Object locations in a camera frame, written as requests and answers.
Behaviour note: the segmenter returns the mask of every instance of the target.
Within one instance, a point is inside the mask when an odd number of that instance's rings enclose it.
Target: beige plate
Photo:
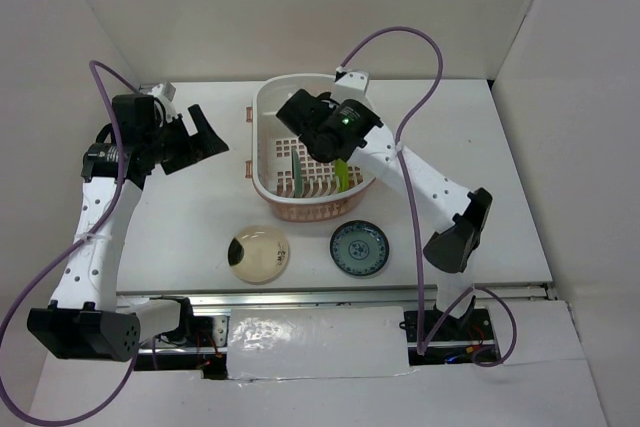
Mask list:
[[[252,284],[271,282],[289,261],[289,243],[275,227],[252,225],[238,232],[229,246],[229,265],[236,277]]]

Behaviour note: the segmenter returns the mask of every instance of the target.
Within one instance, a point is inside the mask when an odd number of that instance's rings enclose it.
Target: white dish rack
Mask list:
[[[267,81],[256,92],[247,120],[253,122],[252,160],[247,176],[274,214],[294,222],[327,220],[346,214],[362,200],[374,180],[358,166],[349,165],[349,189],[339,192],[332,164],[313,160],[305,146],[276,117],[278,110],[299,89],[312,95],[331,91],[334,78],[324,74],[295,74]],[[365,105],[373,106],[368,101]],[[302,195],[294,198],[291,149],[300,158]]]

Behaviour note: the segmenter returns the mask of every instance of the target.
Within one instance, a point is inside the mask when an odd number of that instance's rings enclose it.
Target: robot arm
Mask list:
[[[484,189],[471,192],[456,184],[409,148],[396,146],[389,127],[366,106],[368,82],[365,72],[338,71],[331,93],[313,97],[298,91],[276,116],[316,161],[349,161],[406,196],[397,156],[402,149],[418,208],[435,229],[423,253],[437,269],[436,308],[444,311],[472,284],[468,260],[480,243],[492,198]],[[465,299],[451,316],[463,317],[472,301]]]
[[[70,256],[48,308],[29,313],[29,331],[59,358],[127,361],[141,341],[184,330],[192,317],[184,299],[153,299],[116,312],[120,257],[146,177],[157,164],[171,174],[229,150],[198,105],[189,108],[198,130],[189,136],[171,104],[170,85],[157,86],[151,94],[114,97],[126,156],[120,198],[100,230]],[[105,143],[108,131],[105,126],[83,158],[85,183],[76,240],[97,223],[114,198],[118,154],[115,145]]]

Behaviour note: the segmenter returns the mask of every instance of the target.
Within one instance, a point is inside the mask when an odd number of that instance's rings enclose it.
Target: teal plate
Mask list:
[[[389,259],[389,241],[370,222],[354,220],[331,236],[331,258],[349,275],[366,277],[379,272]]]

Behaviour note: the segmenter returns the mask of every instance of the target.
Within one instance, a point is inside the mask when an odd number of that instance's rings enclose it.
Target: patterned plate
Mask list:
[[[356,277],[379,272],[389,258],[389,241],[370,222],[354,220],[331,236],[331,258],[341,270]]]

